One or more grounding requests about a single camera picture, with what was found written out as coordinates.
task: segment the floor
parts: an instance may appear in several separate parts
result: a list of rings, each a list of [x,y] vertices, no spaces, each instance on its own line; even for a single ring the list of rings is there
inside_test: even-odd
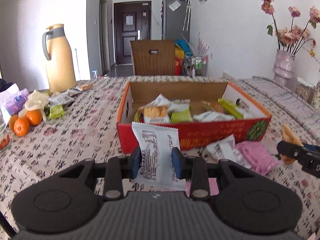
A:
[[[129,77],[133,76],[132,65],[112,65],[107,76],[109,77]]]

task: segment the yellow flower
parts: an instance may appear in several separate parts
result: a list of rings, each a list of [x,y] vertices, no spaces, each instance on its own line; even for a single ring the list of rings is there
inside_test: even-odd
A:
[[[310,54],[311,57],[314,57],[316,55],[316,53],[312,49],[309,50],[309,54]]]

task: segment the thermos handle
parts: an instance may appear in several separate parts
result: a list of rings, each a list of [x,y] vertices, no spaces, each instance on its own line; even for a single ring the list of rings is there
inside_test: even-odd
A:
[[[48,50],[47,50],[47,35],[49,34],[53,34],[53,31],[48,31],[42,35],[42,48],[43,48],[45,58],[47,60],[51,60],[51,57],[49,56]]]

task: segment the green fruit picture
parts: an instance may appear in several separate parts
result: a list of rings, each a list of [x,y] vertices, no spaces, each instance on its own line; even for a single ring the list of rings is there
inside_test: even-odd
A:
[[[255,141],[258,139],[267,129],[267,122],[262,120],[256,122],[247,133],[247,140]]]

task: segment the chair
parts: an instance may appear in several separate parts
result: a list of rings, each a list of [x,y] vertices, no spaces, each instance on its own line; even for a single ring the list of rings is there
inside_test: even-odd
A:
[[[174,49],[174,42],[170,40],[131,41],[134,74],[139,76],[174,76]]]

